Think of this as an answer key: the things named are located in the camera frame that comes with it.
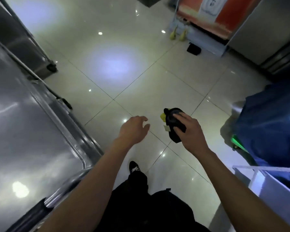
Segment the black pants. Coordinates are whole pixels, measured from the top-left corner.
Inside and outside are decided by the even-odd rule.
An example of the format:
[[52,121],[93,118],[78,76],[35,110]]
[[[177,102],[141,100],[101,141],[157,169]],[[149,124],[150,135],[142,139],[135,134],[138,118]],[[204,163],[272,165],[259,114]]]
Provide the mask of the black pants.
[[209,231],[194,221],[192,209],[168,189],[148,194],[147,177],[140,171],[113,190],[95,231]]

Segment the blue fabric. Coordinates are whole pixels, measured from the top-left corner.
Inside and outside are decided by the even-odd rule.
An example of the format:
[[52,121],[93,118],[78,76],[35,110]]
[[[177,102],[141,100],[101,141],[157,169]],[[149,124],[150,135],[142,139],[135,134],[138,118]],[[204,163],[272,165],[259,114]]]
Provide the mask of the blue fabric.
[[[290,80],[247,97],[234,133],[259,166],[290,167]],[[269,173],[290,182],[290,173]]]

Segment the red poster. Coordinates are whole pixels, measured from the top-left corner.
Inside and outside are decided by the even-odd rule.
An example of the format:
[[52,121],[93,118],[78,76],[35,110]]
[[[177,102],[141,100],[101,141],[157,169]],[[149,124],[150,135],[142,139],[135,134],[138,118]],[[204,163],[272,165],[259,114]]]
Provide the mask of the red poster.
[[259,0],[181,0],[178,15],[229,39]]

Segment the tiled floor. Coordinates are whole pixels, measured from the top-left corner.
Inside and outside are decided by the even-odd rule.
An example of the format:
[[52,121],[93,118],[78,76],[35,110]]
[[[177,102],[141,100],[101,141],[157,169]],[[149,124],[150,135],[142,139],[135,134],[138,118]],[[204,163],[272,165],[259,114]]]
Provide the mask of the tiled floor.
[[232,54],[218,58],[203,50],[194,56],[186,52],[188,42],[170,41],[173,13],[166,1],[149,9],[136,0],[8,0],[58,61],[59,73],[46,83],[72,104],[103,150],[129,117],[148,117],[150,132],[129,151],[114,187],[135,160],[148,175],[150,193],[171,188],[208,227],[219,198],[201,164],[171,142],[159,115],[179,107],[197,118],[210,148],[232,170],[248,163],[224,143],[220,128],[234,102],[268,82]]

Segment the white shoelace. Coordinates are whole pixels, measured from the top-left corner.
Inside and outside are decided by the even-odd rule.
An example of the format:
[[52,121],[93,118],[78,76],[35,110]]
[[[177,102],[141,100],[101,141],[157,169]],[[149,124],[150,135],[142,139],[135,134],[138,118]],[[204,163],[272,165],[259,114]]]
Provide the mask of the white shoelace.
[[132,169],[132,172],[134,172],[135,170],[140,170],[139,167],[135,167]]

